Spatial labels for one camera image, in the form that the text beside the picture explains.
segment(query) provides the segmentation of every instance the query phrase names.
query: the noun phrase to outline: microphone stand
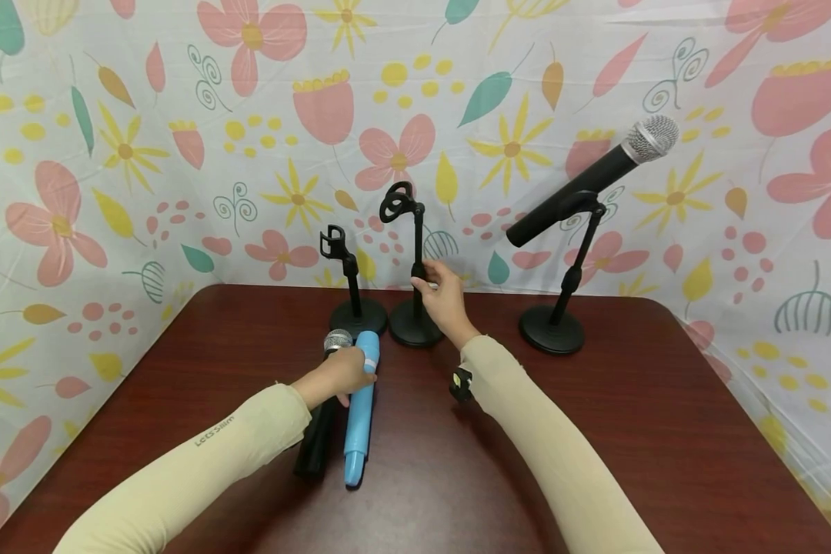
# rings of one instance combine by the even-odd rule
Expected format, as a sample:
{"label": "microphone stand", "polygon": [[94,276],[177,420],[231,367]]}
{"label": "microphone stand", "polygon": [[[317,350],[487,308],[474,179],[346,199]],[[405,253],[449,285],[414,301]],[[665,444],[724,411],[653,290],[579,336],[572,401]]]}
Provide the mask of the microphone stand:
{"label": "microphone stand", "polygon": [[[413,198],[411,182],[400,181],[394,183],[385,199],[382,200],[379,219],[382,223],[390,223],[403,214],[415,216],[415,261],[410,272],[411,276],[426,279],[425,264],[422,264],[422,224],[425,222],[425,204],[416,202]],[[408,301],[400,302],[393,309],[389,317],[388,327],[391,337],[398,343],[423,349],[436,344],[442,337],[437,325],[422,304],[422,293],[413,290],[413,297]]]}
{"label": "microphone stand", "polygon": [[342,302],[333,310],[329,316],[329,328],[344,329],[351,333],[354,340],[363,331],[371,331],[376,335],[385,332],[388,322],[385,308],[374,299],[362,299],[359,295],[357,257],[348,252],[345,246],[345,229],[330,224],[326,234],[320,233],[320,253],[328,260],[342,261],[342,272],[348,279],[348,292],[351,295],[349,301]]}
{"label": "microphone stand", "polygon": [[578,212],[589,212],[590,217],[582,239],[579,253],[572,267],[566,270],[560,284],[560,296],[552,308],[550,305],[534,305],[520,316],[520,334],[530,343],[548,354],[562,355],[577,352],[585,344],[585,330],[578,319],[566,311],[569,298],[576,292],[581,282],[582,264],[585,262],[587,251],[594,240],[597,227],[604,214],[606,206],[597,202],[597,193],[584,191],[573,194],[563,200],[557,210],[557,221],[569,219]]}

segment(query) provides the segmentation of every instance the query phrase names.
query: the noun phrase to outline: blue microphone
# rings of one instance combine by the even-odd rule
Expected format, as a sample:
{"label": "blue microphone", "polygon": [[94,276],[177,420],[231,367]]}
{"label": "blue microphone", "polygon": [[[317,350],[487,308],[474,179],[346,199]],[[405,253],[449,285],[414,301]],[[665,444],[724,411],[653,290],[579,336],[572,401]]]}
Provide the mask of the blue microphone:
{"label": "blue microphone", "polygon": [[[375,373],[379,365],[379,335],[363,331],[357,337],[356,346],[363,351],[363,371]],[[372,423],[372,390],[375,385],[364,386],[351,395],[348,409],[348,430],[345,433],[345,484],[357,486],[363,478],[365,456],[369,453],[369,426]]]}

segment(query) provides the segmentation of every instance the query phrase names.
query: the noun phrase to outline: wooden table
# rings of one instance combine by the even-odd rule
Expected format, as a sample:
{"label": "wooden table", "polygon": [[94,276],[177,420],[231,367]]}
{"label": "wooden table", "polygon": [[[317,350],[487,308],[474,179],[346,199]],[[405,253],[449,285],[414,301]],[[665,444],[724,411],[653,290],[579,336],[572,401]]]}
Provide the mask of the wooden table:
{"label": "wooden table", "polygon": [[[367,294],[389,311],[405,298]],[[114,485],[262,387],[316,366],[329,313],[344,298],[286,287],[201,291],[3,527],[0,553],[50,552]],[[574,298],[586,346],[560,358],[516,330],[522,310],[551,301],[467,295],[475,325],[507,345],[586,434],[667,554],[831,552],[822,514],[666,309]],[[449,342],[406,349],[386,333],[381,344],[360,490],[342,479],[342,416],[322,484],[292,476],[298,447],[290,449],[236,483],[166,552],[565,552],[513,445],[446,391],[458,362]]]}

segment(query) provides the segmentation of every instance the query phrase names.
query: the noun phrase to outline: round stand base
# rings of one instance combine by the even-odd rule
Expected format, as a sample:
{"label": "round stand base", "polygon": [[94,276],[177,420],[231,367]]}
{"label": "round stand base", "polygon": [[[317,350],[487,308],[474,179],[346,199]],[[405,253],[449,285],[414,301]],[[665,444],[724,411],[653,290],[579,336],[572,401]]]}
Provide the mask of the round stand base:
{"label": "round stand base", "polygon": [[350,332],[351,337],[355,340],[359,333],[363,331],[371,331],[376,335],[385,332],[388,315],[381,304],[374,301],[374,299],[361,298],[361,313],[361,316],[355,317],[351,301],[339,304],[339,307],[333,310],[332,315],[329,316],[330,330],[344,329]]}
{"label": "round stand base", "polygon": [[425,349],[443,338],[443,333],[434,325],[425,308],[422,308],[422,316],[415,319],[412,299],[400,302],[391,311],[389,330],[394,340],[414,349]]}
{"label": "round stand base", "polygon": [[526,342],[548,354],[577,352],[585,344],[585,330],[579,320],[563,313],[560,325],[550,325],[553,305],[534,305],[520,316],[520,334]]}

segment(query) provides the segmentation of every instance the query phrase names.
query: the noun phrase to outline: black microphone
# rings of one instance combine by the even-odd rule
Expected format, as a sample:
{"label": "black microphone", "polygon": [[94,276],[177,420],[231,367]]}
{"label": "black microphone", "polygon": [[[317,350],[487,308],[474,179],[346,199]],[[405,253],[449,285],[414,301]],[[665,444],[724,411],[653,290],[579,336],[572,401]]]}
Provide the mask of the black microphone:
{"label": "black microphone", "polygon": [[[344,329],[335,329],[323,339],[323,360],[333,352],[353,345],[351,333]],[[302,444],[299,448],[299,457],[295,459],[295,468],[292,472],[299,477],[320,479],[326,470],[326,456],[329,453],[329,431],[332,430],[332,417],[335,414],[335,405],[339,401],[335,397],[311,410],[311,423],[305,429]]]}
{"label": "black microphone", "polygon": [[654,115],[635,124],[622,144],[610,150],[591,167],[551,194],[536,209],[514,223],[506,233],[514,246],[520,247],[536,238],[551,225],[569,219],[594,200],[598,193],[630,173],[637,165],[652,162],[671,151],[679,139],[677,123],[667,115]]}

